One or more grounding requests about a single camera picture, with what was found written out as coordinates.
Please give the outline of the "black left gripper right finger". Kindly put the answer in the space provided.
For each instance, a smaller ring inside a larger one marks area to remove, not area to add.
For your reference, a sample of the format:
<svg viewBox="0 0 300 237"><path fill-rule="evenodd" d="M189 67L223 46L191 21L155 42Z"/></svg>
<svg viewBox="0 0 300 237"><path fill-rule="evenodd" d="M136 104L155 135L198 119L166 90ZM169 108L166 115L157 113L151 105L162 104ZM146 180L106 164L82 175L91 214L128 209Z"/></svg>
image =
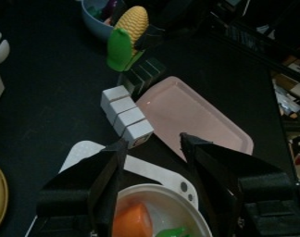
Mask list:
<svg viewBox="0 0 300 237"><path fill-rule="evenodd" d="M300 237L300 199L289 175L245 153L181 134L214 237Z"/></svg>

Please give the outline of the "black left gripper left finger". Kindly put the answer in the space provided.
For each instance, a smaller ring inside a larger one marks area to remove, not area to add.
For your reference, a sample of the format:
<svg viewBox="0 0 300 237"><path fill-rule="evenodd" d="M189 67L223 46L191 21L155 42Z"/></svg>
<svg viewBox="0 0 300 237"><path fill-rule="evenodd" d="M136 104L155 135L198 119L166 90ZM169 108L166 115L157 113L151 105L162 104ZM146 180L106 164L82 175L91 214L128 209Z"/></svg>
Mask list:
<svg viewBox="0 0 300 237"><path fill-rule="evenodd" d="M111 237L126 152L119 140L44 184L27 237Z"/></svg>

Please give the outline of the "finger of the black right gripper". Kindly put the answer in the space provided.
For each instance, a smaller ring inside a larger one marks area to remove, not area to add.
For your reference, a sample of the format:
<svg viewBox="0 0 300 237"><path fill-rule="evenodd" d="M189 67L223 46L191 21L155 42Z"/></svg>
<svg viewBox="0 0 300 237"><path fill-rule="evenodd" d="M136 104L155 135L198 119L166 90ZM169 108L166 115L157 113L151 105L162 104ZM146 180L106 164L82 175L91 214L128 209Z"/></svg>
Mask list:
<svg viewBox="0 0 300 237"><path fill-rule="evenodd" d="M134 43L134 48L138 51L143 51L147 48L157 46L163 40L165 30L154 25L149 25L142 36Z"/></svg>

